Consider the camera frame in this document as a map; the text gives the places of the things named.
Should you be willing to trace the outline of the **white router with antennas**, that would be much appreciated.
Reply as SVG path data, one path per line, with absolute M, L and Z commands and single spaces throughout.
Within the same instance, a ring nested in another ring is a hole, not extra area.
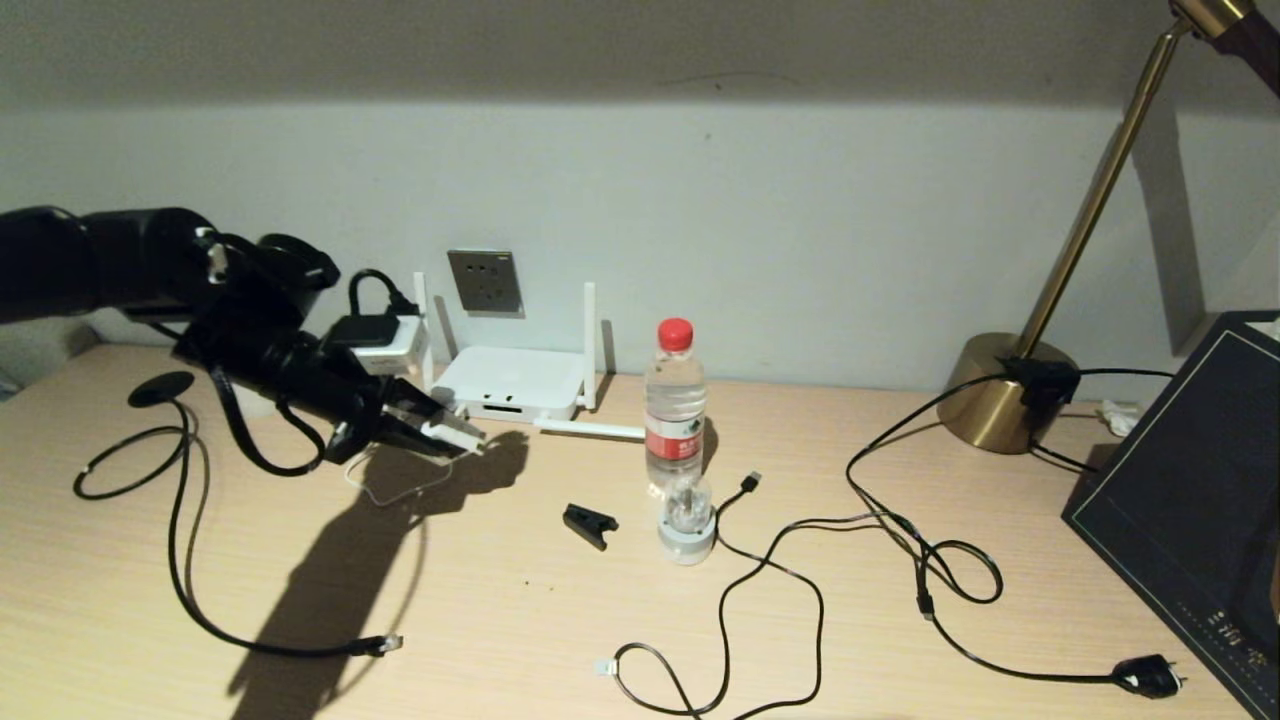
M 594 413 L 602 369 L 596 284 L 582 286 L 582 348 L 559 352 L 475 346 L 462 350 L 431 383 L 428 396 L 463 419 L 530 424 L 541 430 L 641 441 L 641 427 L 582 421 Z

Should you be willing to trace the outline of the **small black clip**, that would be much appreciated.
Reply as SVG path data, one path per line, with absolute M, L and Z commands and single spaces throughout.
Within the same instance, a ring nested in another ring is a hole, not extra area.
M 609 514 L 577 503 L 566 505 L 562 521 L 572 533 L 600 552 L 608 548 L 605 534 L 620 529 L 618 521 Z

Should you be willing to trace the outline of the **water bottle red cap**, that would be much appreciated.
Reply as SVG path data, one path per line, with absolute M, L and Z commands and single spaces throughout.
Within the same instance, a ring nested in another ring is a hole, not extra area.
M 644 447 L 650 495 L 664 500 L 703 474 L 707 379 L 690 320 L 666 318 L 655 338 L 644 374 Z

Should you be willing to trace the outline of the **grey cushion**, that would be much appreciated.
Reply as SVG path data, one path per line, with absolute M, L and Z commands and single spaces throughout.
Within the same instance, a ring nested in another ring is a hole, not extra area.
M 81 329 L 68 318 L 0 324 L 0 395 L 14 395 L 70 361 Z

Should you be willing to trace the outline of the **brass desk lamp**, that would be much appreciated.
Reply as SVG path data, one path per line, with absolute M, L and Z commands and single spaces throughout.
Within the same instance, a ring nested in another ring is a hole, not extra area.
M 1123 118 L 1106 145 L 1064 246 L 1018 333 L 973 336 L 957 356 L 948 388 L 937 398 L 938 419 L 960 441 L 992 454 L 1029 454 L 1047 434 L 1062 406 L 1043 410 L 1020 402 L 1021 387 L 1001 368 L 1001 357 L 1034 357 L 1078 364 L 1044 338 L 1087 245 L 1137 143 L 1180 41 L 1192 36 L 1221 56 L 1231 56 L 1280 99 L 1280 29 L 1257 0 L 1166 0 L 1172 23 L 1155 37 Z M 1088 373 L 1079 368 L 1082 378 Z

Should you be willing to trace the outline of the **grey wall socket plate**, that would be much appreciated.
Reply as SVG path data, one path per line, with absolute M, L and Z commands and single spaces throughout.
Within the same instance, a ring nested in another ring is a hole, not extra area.
M 499 316 L 524 313 L 524 297 L 511 251 L 451 249 L 447 258 L 466 313 Z

